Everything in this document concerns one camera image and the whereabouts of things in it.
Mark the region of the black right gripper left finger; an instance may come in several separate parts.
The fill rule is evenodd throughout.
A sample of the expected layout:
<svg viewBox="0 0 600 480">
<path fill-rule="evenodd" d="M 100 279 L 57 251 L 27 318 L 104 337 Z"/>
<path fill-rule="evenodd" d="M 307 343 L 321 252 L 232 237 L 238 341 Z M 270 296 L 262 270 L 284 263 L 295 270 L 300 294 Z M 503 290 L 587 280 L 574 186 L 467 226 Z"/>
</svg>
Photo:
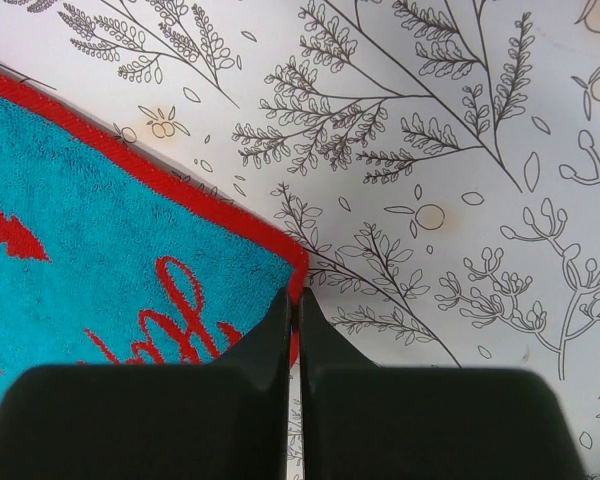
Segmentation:
<svg viewBox="0 0 600 480">
<path fill-rule="evenodd" d="M 0 479 L 282 479 L 292 302 L 205 365 L 48 365 L 0 404 Z"/>
</svg>

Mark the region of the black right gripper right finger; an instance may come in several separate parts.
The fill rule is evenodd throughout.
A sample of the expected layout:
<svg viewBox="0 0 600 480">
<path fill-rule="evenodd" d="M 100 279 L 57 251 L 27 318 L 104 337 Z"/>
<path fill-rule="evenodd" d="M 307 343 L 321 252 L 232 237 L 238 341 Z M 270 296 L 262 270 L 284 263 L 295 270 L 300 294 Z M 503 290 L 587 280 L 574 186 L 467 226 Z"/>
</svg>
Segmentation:
<svg viewBox="0 0 600 480">
<path fill-rule="evenodd" d="M 308 479 L 582 479 L 558 400 L 511 368 L 382 367 L 299 303 Z"/>
</svg>

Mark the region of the red and blue towel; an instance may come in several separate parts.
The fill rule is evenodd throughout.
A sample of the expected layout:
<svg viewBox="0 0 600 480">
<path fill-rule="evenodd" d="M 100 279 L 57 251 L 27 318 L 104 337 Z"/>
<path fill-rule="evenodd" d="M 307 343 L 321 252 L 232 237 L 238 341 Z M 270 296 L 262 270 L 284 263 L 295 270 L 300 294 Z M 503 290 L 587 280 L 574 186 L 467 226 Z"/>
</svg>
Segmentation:
<svg viewBox="0 0 600 480">
<path fill-rule="evenodd" d="M 306 250 L 0 74 L 0 402 L 47 364 L 201 364 L 298 298 Z"/>
</svg>

